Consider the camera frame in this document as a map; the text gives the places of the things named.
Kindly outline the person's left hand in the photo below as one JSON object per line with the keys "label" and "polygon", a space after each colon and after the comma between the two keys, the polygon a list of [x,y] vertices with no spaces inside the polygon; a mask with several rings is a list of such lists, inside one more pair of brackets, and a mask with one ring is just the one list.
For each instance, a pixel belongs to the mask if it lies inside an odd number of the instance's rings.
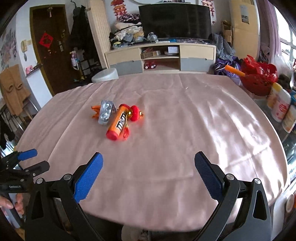
{"label": "person's left hand", "polygon": [[23,208],[23,194],[18,193],[16,195],[16,202],[15,204],[12,204],[7,198],[1,196],[0,197],[0,205],[1,207],[13,209],[15,208],[18,214],[23,215],[25,213]]}

